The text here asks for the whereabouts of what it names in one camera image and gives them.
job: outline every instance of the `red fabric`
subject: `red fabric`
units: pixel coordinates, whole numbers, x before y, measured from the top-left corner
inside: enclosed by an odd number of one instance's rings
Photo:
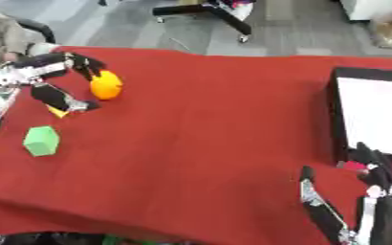
[[[298,200],[298,172],[352,223],[364,186],[333,168],[323,88],[336,65],[392,59],[221,57],[70,48],[125,82],[122,96],[62,120],[20,96],[0,130],[0,233],[73,230],[175,234],[219,245],[328,244]],[[55,81],[82,99],[75,74]],[[55,156],[22,140],[49,124]]]

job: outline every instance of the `orange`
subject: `orange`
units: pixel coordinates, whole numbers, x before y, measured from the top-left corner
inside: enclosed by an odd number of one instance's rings
[[[92,76],[91,91],[100,100],[110,100],[119,95],[123,83],[110,71],[100,71],[100,77]]]

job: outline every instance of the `gray floor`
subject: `gray floor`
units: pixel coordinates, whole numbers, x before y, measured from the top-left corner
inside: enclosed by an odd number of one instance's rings
[[[0,0],[0,10],[49,24],[64,45],[222,56],[392,56],[392,50],[372,45],[364,24],[348,23],[340,4],[329,0],[258,0],[248,19],[254,34],[246,44],[237,43],[234,29],[206,14],[156,23],[151,9],[175,0],[109,0],[108,7],[97,1]]]

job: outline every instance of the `robotic hand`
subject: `robotic hand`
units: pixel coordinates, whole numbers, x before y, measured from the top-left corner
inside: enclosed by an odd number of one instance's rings
[[[104,68],[105,64],[99,60],[70,52],[23,57],[0,66],[0,93],[30,86],[34,99],[61,111],[91,110],[98,108],[98,105],[92,101],[76,100],[45,80],[64,76],[69,69],[73,69],[90,81],[92,75],[99,77],[100,70]]]
[[[351,229],[327,199],[316,192],[314,171],[303,167],[300,199],[311,219],[334,245],[392,245],[392,167],[378,150],[358,143],[355,156],[367,170],[359,176],[368,185],[357,201],[357,226]]]

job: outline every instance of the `green cube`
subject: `green cube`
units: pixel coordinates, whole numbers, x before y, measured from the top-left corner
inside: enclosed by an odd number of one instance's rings
[[[53,155],[56,152],[58,144],[59,136],[50,126],[30,128],[24,140],[24,147],[34,157]]]

